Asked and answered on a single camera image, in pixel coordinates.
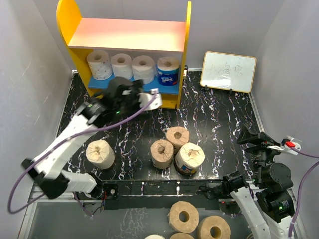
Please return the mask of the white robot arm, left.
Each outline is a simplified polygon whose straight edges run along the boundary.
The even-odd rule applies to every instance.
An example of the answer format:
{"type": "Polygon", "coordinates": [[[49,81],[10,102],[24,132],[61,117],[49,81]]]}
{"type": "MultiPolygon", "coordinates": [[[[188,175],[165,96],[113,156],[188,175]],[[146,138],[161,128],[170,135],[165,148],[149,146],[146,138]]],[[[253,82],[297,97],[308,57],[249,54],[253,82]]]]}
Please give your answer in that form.
{"type": "Polygon", "coordinates": [[[140,106],[143,81],[122,77],[110,80],[106,89],[89,97],[56,140],[34,159],[25,159],[22,167],[49,199],[64,192],[82,192],[93,199],[103,193],[103,184],[92,173],[71,173],[64,165],[94,134],[116,117],[131,116],[140,106]]]}

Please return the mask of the white toilet paper roll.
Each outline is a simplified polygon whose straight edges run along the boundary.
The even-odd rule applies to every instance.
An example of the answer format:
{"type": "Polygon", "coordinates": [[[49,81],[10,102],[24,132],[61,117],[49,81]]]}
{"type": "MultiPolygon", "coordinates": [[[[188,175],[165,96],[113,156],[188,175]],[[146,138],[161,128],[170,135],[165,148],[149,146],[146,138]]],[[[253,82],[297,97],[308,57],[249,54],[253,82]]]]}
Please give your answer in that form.
{"type": "Polygon", "coordinates": [[[134,79],[142,80],[144,84],[149,84],[156,76],[155,62],[147,55],[135,57],[132,60],[132,70],[134,79]]]}

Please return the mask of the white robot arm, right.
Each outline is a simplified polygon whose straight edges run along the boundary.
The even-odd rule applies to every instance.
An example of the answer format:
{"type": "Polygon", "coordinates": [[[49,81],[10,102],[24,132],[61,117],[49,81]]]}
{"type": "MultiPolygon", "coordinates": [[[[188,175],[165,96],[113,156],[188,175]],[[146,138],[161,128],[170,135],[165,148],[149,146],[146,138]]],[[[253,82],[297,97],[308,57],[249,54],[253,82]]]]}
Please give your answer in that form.
{"type": "Polygon", "coordinates": [[[223,177],[222,192],[235,200],[255,239],[290,239],[296,215],[288,193],[293,186],[291,170],[275,162],[274,157],[282,153],[297,155],[301,141],[287,136],[278,143],[266,133],[254,133],[242,125],[237,144],[247,143],[252,145],[245,150],[253,162],[252,183],[259,191],[252,195],[249,183],[236,171],[223,177]]]}

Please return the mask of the blue toilet paper roll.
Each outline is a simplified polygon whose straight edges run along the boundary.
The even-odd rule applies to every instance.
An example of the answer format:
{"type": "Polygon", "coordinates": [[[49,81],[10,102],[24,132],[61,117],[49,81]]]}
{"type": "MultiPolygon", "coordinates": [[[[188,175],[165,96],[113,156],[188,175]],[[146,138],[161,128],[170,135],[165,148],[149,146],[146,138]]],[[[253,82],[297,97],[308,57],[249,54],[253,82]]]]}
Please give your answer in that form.
{"type": "Polygon", "coordinates": [[[179,75],[179,60],[176,57],[162,57],[157,63],[158,82],[163,86],[177,84],[179,75]]]}

